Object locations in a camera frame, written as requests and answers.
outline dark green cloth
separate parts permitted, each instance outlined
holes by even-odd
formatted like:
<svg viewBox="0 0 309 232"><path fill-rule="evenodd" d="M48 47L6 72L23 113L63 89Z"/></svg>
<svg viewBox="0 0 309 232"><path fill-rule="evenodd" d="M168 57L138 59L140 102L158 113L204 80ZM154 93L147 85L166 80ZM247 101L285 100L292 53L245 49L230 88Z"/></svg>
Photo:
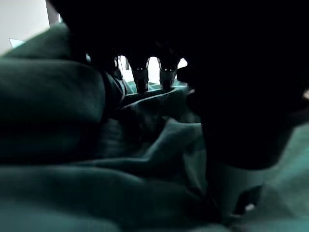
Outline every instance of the dark green cloth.
<svg viewBox="0 0 309 232"><path fill-rule="evenodd" d="M189 88L106 118L108 74L76 55L70 36L56 26L0 59L0 231L308 230L309 124L295 129L256 210L229 227L209 223Z"/></svg>

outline black plastic part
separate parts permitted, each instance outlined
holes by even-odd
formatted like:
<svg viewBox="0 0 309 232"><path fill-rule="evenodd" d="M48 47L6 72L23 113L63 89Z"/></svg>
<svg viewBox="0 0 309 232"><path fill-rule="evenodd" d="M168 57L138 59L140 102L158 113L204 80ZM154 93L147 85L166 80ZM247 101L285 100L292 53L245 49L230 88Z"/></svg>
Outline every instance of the black plastic part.
<svg viewBox="0 0 309 232"><path fill-rule="evenodd" d="M161 88L163 90L169 91L172 88L172 82L168 80L163 81L161 83Z"/></svg>
<svg viewBox="0 0 309 232"><path fill-rule="evenodd" d="M148 91L148 82L146 82L145 80L136 80L135 84L138 93L145 93L146 91Z"/></svg>
<svg viewBox="0 0 309 232"><path fill-rule="evenodd" d="M285 128L282 118L265 118L236 109L208 111L202 116L209 157L233 167L260 170L275 165L287 145L293 128Z"/></svg>

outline crumpled fabric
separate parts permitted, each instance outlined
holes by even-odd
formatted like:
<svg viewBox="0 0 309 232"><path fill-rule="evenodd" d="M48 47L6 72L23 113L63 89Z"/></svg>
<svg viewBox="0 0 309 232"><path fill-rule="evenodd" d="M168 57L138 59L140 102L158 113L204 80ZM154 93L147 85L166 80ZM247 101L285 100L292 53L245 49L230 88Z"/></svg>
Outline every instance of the crumpled fabric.
<svg viewBox="0 0 309 232"><path fill-rule="evenodd" d="M0 59L1 231L308 229L309 124L295 129L257 208L214 224L204 215L207 154L200 119L186 105L190 89L105 116L105 74L54 35L70 41L58 26ZM62 46L56 56L50 42ZM47 52L39 57L37 47Z"/></svg>

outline white wall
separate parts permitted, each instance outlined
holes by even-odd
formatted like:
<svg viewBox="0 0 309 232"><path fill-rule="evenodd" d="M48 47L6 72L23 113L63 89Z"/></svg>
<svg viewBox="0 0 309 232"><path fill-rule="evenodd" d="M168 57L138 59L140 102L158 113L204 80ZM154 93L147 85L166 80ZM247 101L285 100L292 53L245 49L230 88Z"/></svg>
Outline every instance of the white wall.
<svg viewBox="0 0 309 232"><path fill-rule="evenodd" d="M0 54L12 48L9 38L25 41L47 28L45 0L0 0Z"/></svg>

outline black object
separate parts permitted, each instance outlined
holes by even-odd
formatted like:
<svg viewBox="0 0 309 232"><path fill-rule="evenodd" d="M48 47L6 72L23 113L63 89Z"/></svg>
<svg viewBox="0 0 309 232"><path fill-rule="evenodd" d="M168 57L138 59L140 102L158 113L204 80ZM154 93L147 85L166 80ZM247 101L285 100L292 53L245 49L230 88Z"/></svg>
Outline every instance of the black object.
<svg viewBox="0 0 309 232"><path fill-rule="evenodd" d="M175 70L173 61L185 58L188 66L177 76L195 90L188 103L202 120L208 195L222 219L256 204L258 194L246 195L260 192L293 127L307 120L294 117L308 106L303 99L309 88L307 13L199 9L190 3L176 9L166 2L153 10L164 17L156 17L136 6L109 6L105 12L94 0L51 2L86 52L129 59L139 92L147 90L149 57L158 57L163 71ZM127 19L129 29L115 26L116 14ZM161 78L163 88L170 87L173 75L169 71L169 78Z"/></svg>

